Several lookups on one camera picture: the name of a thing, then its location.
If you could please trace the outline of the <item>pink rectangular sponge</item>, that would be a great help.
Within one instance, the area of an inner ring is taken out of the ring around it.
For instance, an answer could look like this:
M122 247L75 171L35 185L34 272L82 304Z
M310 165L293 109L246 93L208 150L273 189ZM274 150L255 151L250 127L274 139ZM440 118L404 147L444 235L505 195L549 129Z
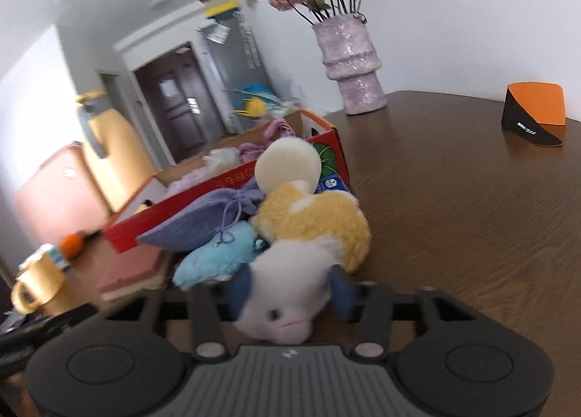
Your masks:
M108 263L94 290L101 300L111 302L142 289L159 289L166 283L172 257L160 248L138 245Z

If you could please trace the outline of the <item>light blue plush toy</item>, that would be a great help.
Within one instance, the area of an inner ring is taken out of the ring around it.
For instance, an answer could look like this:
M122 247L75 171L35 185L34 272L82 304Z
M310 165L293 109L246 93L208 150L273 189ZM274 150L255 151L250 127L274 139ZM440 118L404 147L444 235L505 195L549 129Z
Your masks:
M175 270L172 283L187 290L199 283L232 276L238 267L252 263L269 247L251 224L238 221L189 253Z

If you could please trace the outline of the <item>purple drawstring pouch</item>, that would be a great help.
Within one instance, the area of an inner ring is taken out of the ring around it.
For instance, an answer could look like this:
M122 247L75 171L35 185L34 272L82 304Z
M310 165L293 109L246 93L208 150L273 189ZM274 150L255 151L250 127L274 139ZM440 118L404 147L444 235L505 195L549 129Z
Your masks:
M137 242L173 253L196 250L215 236L222 243L231 243L234 224L254 215L264 197L254 177L240 189L213 190L139 235Z

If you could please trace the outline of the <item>white and yellow plush toy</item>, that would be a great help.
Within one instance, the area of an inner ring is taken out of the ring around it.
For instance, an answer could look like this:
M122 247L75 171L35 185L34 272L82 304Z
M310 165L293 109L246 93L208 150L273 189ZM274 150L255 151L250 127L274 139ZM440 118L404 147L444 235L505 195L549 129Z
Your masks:
M270 247L231 277L233 324L255 340L302 344L330 301L331 268L352 274L365 261L368 221L353 194L292 181L266 196L251 224Z

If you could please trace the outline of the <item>plastic soft ball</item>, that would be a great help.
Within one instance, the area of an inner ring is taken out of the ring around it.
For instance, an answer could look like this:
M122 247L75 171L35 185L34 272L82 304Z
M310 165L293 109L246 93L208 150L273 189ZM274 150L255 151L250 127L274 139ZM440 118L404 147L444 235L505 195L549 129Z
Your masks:
M211 149L203 156L203 160L209 178L217 177L241 165L239 150L232 146Z

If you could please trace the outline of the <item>white round sponge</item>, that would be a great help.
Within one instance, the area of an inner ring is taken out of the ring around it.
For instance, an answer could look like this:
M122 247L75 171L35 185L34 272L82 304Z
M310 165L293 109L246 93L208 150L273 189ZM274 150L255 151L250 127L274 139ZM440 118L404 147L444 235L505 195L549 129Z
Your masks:
M289 182L299 182L303 192L313 194L321 171L320 156L310 142L286 137L277 139L258 157L254 177L265 194Z

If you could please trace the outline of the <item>purple satin scrunchie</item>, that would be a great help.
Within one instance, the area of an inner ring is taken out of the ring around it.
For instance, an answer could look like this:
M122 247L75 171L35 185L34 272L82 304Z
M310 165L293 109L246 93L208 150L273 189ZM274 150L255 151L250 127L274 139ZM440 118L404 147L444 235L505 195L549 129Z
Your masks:
M256 160L278 139L295 137L296 132L284 118L274 119L266 125L261 143L243 142L238 145L239 160L242 164Z

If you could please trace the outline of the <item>lilac fluffy headband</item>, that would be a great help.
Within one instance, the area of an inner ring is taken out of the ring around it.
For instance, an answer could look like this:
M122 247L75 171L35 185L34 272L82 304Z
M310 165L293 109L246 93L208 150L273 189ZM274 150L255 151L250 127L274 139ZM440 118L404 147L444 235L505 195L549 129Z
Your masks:
M173 196L176 196L177 194L191 189L194 186L208 181L212 177L213 175L211 174L208 167L204 166L196 168L183 175L180 179L170 182L167 186L166 193L164 194L163 198L169 199Z

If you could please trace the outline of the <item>orange fruit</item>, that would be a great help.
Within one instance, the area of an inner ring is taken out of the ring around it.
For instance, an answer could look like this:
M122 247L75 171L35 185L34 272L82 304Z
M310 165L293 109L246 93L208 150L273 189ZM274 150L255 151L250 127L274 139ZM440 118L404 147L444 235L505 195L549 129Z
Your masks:
M85 234L77 232L65 236L59 243L59 250L66 260L74 260L85 250Z

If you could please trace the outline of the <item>yellow thermos jug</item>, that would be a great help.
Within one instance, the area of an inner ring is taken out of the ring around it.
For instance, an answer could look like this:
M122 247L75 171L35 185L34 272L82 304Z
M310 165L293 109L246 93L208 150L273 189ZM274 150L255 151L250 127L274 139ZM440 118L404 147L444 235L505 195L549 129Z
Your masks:
M77 115L86 163L110 209L118 212L155 175L155 165L104 89L79 94Z

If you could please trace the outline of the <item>red cardboard box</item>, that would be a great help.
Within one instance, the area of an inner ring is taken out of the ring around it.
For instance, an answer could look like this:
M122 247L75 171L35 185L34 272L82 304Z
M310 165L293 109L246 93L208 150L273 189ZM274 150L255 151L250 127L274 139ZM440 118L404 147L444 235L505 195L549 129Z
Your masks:
M317 114L301 109L285 117L296 135L313 143L326 145L331 153L322 156L322 174L338 174L344 182L350 181L350 172L338 129ZM217 175L173 197L166 198L167 186L191 171L202 167L200 155L186 159L148 178L133 196L105 225L102 235L118 253L138 245L137 238L166 221L200 196L214 189L242 187L254 175L254 161L242 164Z

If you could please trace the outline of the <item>dark brown door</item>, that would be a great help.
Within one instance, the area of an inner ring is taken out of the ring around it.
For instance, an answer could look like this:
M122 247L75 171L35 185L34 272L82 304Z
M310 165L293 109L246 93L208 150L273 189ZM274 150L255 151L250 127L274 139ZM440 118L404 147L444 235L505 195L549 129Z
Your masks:
M189 43L160 55L134 74L176 163L201 153L227 134Z

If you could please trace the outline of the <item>orange black folded card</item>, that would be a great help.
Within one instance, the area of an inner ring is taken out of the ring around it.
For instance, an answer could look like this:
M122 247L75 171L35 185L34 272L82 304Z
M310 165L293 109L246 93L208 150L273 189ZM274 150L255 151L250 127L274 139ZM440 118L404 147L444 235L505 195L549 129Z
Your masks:
M564 128L566 125L562 87L538 81L509 84L500 125L504 131L533 145L562 146L562 140L547 130L547 126Z

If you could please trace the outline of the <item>yellow toy on pile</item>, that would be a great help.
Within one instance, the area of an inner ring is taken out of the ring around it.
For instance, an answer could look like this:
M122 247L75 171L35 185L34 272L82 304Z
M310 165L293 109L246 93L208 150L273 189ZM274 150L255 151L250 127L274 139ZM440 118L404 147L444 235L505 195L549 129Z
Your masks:
M258 96L245 99L241 109L235 109L234 114L252 119L260 119L268 113L268 103Z

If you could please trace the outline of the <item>purple ceramic vase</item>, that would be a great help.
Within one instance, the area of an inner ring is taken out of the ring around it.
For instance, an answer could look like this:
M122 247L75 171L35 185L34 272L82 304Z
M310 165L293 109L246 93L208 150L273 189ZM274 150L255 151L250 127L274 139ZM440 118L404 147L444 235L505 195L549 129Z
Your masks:
M336 81L347 115L383 109L387 100L377 71L382 68L362 14L344 14L314 24L327 78Z

